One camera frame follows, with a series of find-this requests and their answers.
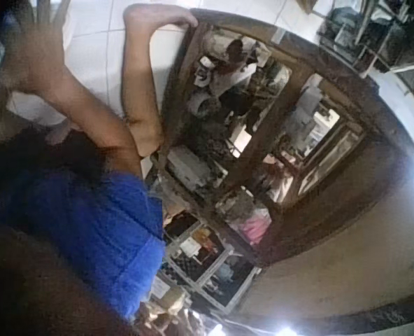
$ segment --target blue shirt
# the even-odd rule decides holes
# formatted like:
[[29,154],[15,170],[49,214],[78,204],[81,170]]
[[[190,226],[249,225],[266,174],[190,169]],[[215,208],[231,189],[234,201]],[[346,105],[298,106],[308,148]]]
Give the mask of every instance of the blue shirt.
[[162,203],[131,174],[107,173],[96,187],[68,170],[24,174],[0,195],[0,223],[47,239],[125,317],[164,256]]

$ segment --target person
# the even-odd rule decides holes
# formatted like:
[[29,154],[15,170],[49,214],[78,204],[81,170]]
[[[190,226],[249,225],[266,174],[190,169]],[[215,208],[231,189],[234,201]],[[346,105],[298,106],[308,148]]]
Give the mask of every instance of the person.
[[[141,171],[141,158],[162,142],[150,39],[161,26],[195,27],[197,20],[184,8],[164,5],[130,6],[124,20],[126,123],[65,67],[60,23],[21,24],[21,36],[5,57],[4,84],[38,95],[68,117],[97,147],[103,169],[89,182],[71,164],[84,164],[78,158],[84,153],[56,164],[67,160],[72,139],[53,148],[43,132],[21,132],[0,144],[0,225],[50,242],[99,299],[129,317],[150,290],[164,255],[162,205],[147,194]],[[49,152],[53,160],[44,160]]]

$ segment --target cloth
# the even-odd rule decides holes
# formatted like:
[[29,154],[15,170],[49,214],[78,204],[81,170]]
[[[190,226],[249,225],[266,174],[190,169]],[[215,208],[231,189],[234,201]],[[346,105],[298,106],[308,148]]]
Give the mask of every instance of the cloth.
[[[2,163],[2,152],[27,135],[0,148]],[[164,256],[161,202],[131,174],[103,173],[89,183],[70,167],[28,169],[28,160],[13,160],[11,167],[23,168],[15,177],[0,163],[9,179],[0,190],[0,224],[48,240],[104,302],[130,317]]]

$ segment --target hand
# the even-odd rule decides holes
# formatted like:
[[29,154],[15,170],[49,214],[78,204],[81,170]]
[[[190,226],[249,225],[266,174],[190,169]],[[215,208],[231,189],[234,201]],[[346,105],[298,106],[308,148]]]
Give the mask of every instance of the hand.
[[62,24],[69,1],[63,1],[53,23],[20,22],[22,31],[7,45],[2,83],[12,90],[46,97],[69,75],[64,65]]
[[198,26],[198,20],[186,8],[171,5],[131,5],[124,11],[124,22],[128,30],[152,34],[169,24],[187,23]]

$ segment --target wooden frame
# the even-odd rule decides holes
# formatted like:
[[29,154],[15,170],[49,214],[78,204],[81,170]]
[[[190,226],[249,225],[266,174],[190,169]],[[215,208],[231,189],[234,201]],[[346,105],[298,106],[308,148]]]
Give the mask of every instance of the wooden frame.
[[[193,13],[199,19],[200,25],[187,33],[186,48],[182,50],[170,77],[162,110],[166,140],[156,162],[161,174],[171,177],[166,170],[166,157],[170,148],[178,143],[190,117],[180,107],[191,90],[190,83],[194,77],[192,65],[201,56],[202,38],[213,25],[265,43],[273,52],[273,57],[292,70],[282,94],[276,99],[212,199],[200,204],[177,180],[171,179],[175,189],[200,216],[212,222],[212,226],[249,261],[257,265],[269,265],[312,248],[349,225],[362,211],[369,209],[392,184],[386,176],[401,176],[408,158],[414,156],[414,145],[403,126],[379,97],[377,87],[371,79],[361,79],[352,69],[319,46],[284,29],[209,10],[194,10]],[[254,170],[272,151],[274,141],[280,134],[280,126],[295,107],[302,87],[313,74],[324,78],[320,89],[339,114],[344,112],[349,122],[348,127],[355,127],[352,123],[362,125],[364,138],[323,178],[319,186],[313,189],[314,192],[307,192],[302,197],[290,195],[291,199],[288,198],[283,206],[271,203],[268,197],[261,199],[269,208],[273,223],[257,250],[254,250],[221,220],[215,212],[215,204],[231,190],[245,186]],[[335,142],[330,136],[325,143],[331,148]],[[327,152],[317,150],[316,154],[309,162],[310,167],[315,162],[320,162]],[[364,180],[364,183],[358,185],[357,178],[351,173],[358,172],[359,176],[363,176],[364,165],[371,165],[369,177],[366,178],[369,181]]]

